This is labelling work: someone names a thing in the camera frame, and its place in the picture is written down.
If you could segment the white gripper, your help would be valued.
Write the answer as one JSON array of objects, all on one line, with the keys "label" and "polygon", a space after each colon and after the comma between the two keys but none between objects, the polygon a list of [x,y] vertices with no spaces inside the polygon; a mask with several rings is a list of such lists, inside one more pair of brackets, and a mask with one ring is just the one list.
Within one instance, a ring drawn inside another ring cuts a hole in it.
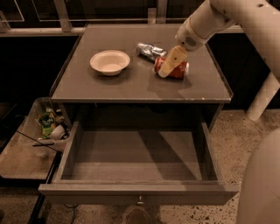
[{"label": "white gripper", "polygon": [[168,74],[187,59],[187,52],[194,52],[207,41],[207,25],[204,22],[189,17],[178,29],[175,39],[180,45],[174,46],[167,54],[159,70],[159,76],[168,77]]}]

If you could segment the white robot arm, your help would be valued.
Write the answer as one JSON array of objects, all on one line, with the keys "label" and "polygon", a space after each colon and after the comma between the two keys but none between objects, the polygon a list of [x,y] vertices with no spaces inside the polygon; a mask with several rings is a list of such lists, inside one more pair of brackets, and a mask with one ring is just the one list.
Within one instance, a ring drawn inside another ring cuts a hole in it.
[{"label": "white robot arm", "polygon": [[[280,13],[266,0],[205,0],[180,26],[158,74],[168,76],[215,33],[237,23],[270,71],[280,74]],[[241,184],[236,224],[280,224],[280,129],[254,149]]]}]

